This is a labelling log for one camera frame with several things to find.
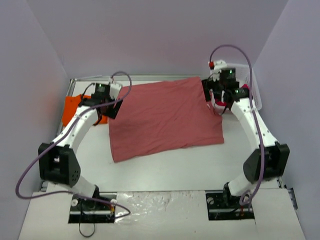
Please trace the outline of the pink t shirt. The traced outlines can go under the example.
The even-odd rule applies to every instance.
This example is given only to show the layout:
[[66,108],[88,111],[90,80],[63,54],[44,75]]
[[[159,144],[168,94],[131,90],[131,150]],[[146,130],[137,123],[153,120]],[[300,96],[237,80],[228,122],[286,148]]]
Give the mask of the pink t shirt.
[[115,163],[163,151],[224,143],[222,117],[206,102],[200,77],[124,87],[108,120]]

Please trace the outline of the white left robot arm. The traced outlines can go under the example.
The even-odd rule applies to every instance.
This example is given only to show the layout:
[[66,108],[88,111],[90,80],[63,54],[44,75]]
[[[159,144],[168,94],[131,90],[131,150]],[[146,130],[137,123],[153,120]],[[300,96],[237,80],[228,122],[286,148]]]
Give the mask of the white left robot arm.
[[100,205],[100,190],[82,176],[76,153],[89,129],[99,124],[103,117],[115,119],[123,102],[118,98],[121,84],[109,82],[94,86],[90,97],[80,96],[75,114],[61,135],[38,148],[40,178],[83,196],[82,203],[89,209]]

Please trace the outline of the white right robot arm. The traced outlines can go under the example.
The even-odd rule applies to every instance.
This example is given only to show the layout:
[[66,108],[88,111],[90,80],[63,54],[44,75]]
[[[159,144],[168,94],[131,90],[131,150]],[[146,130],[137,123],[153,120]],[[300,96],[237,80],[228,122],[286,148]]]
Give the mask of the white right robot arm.
[[235,68],[212,70],[202,80],[205,100],[222,102],[242,126],[250,144],[251,154],[243,163],[242,173],[223,187],[222,202],[229,207],[240,201],[248,203],[262,182],[281,177],[290,155],[289,146],[281,144],[271,133],[257,110],[252,92],[241,87]]

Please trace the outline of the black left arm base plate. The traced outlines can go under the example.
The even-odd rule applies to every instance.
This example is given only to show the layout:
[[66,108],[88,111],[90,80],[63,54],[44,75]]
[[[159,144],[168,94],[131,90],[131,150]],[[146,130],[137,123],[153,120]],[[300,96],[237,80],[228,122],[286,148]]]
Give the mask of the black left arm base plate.
[[110,224],[115,222],[116,207],[72,196],[69,208],[69,224]]

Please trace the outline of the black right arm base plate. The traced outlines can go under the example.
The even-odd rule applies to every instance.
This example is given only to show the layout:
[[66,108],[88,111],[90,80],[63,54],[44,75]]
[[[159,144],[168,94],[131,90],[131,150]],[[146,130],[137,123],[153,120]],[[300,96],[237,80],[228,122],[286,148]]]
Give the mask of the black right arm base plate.
[[207,215],[209,221],[254,220],[253,209],[241,206],[239,197],[227,199],[222,190],[205,191]]

